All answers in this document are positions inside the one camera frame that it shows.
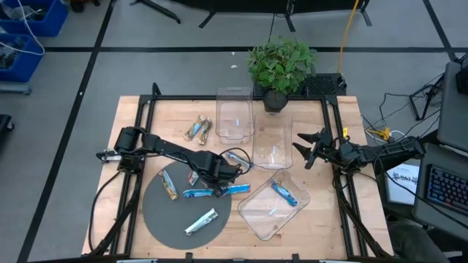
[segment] gray circular mat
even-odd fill
[[[178,194],[172,200],[162,185],[161,177],[155,176],[143,197],[143,218],[149,232],[164,245],[177,249],[198,248],[212,241],[224,228],[231,212],[231,196],[184,198],[187,189],[203,189],[201,179],[192,187],[187,180],[190,168],[173,162],[165,168]],[[185,234],[191,226],[211,208],[218,217],[192,235]]]

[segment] gold wrapper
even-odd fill
[[[198,130],[201,128],[203,123],[205,122],[205,117],[202,115],[199,115],[197,120],[193,123],[192,127],[185,133],[184,139],[188,142],[193,139],[193,137],[196,135]]]
[[[178,194],[168,173],[165,170],[162,170],[158,172],[158,175],[161,175],[162,185],[166,189],[167,194],[169,194],[169,197],[172,200],[176,200],[178,198]]]
[[[210,131],[211,124],[212,124],[212,122],[211,122],[210,118],[206,118],[206,121],[203,123],[202,131],[200,133],[200,136],[198,137],[198,144],[199,145],[205,145],[206,140],[208,139],[208,132]]]

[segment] clear plastic container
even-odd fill
[[[272,182],[286,189],[297,202],[292,206],[279,195]],[[270,180],[239,203],[238,212],[261,240],[270,240],[291,218],[310,202],[307,191],[298,187],[287,170],[279,170]]]
[[[250,142],[254,134],[251,88],[218,89],[216,134],[224,144]]]
[[[293,165],[291,156],[293,120],[286,115],[258,113],[252,161],[265,169],[287,169]]]

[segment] wooden tabletop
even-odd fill
[[[122,127],[133,126],[137,112],[138,96],[122,96],[118,103],[109,148],[113,148],[118,133]],[[348,128],[348,135],[355,143],[365,145],[366,136],[363,131],[357,99],[354,96],[339,97],[339,109],[343,127]],[[254,113],[263,111],[262,102],[254,102]],[[332,128],[336,135],[333,111],[329,107]],[[292,140],[307,145],[299,137],[298,132],[315,133],[324,126],[320,102],[291,101],[283,109],[282,114],[293,118]],[[184,133],[193,124],[198,115],[209,117],[216,121],[215,101],[157,101],[151,133],[162,139],[184,146],[191,150],[210,150],[219,153],[231,148],[219,142],[214,129],[208,136],[206,145],[201,146],[196,140],[187,142]],[[252,152],[252,143],[244,145],[248,153]],[[249,228],[237,211],[239,202],[249,194],[233,195],[233,205],[229,220],[222,232],[210,243],[189,251],[169,248],[161,244],[146,228],[142,213],[142,198],[145,189],[155,174],[165,165],[172,162],[168,158],[149,159],[146,162],[143,176],[143,186],[133,237],[132,258],[184,258],[186,252],[192,252],[196,259],[291,259],[298,253],[301,259],[346,259],[343,233],[339,217],[339,205],[335,189],[331,185],[332,169],[323,160],[315,161],[311,170],[304,169],[304,160],[295,149],[292,150],[294,165],[289,169],[293,181],[304,188],[310,196],[310,203],[280,229],[269,241],[260,240]],[[99,187],[116,173],[117,163],[106,164],[102,168]],[[236,184],[250,183],[252,192],[273,175],[274,171],[255,167],[246,175],[240,176]],[[371,166],[363,169],[363,173],[374,176]],[[101,193],[94,213],[93,241],[94,246],[105,236],[114,223],[121,185],[124,176],[115,179]],[[374,239],[388,252],[392,252],[388,229],[380,202],[377,184],[370,178],[355,175],[355,189],[358,196],[361,218]],[[353,250],[358,252],[355,230],[350,223]],[[122,227],[121,242],[118,252],[123,251],[127,234],[127,225]],[[89,252],[88,243],[83,246],[83,253]]]

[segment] blue storage bin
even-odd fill
[[[4,0],[4,4],[8,7],[19,7],[18,0]],[[31,31],[37,37],[55,37],[60,32],[60,28],[64,25],[67,18],[67,8],[60,0],[21,0],[21,4],[25,7],[28,5],[45,6],[47,14],[41,21],[28,21]],[[10,34],[29,34],[23,20],[0,20],[0,27]]]
[[[4,44],[14,42],[17,37],[24,40],[23,50],[41,53],[41,47],[29,35],[0,34],[0,41]],[[41,61],[42,56],[19,53],[9,69],[0,69],[0,81],[28,82]]]

